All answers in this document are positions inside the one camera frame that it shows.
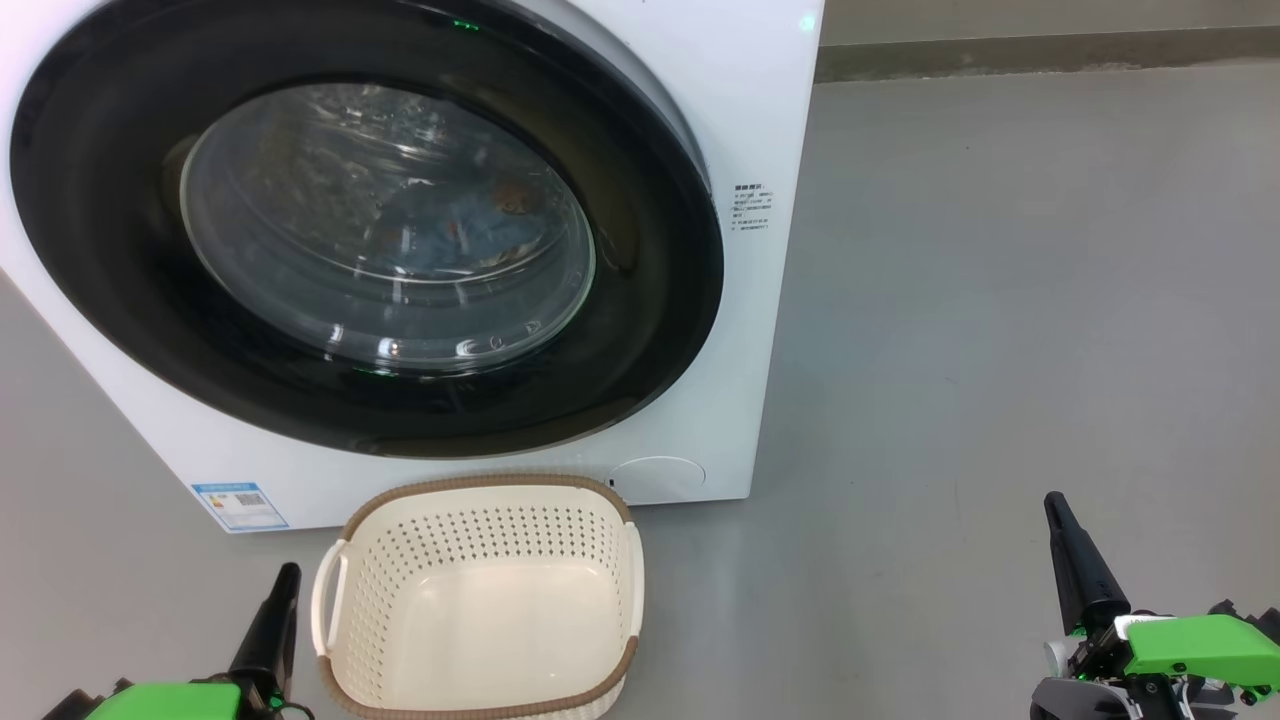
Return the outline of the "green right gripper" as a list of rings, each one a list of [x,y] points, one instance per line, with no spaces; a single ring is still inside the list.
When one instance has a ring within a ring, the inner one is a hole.
[[[1033,719],[1235,719],[1233,705],[1277,697],[1277,610],[1240,616],[1132,612],[1132,603],[1064,493],[1044,496],[1062,629]]]

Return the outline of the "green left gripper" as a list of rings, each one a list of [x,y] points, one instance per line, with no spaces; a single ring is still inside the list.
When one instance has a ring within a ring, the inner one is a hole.
[[[122,678],[110,696],[76,689],[46,719],[311,719],[289,701],[294,670],[301,568],[282,565],[259,606],[228,675],[187,683],[133,683]]]

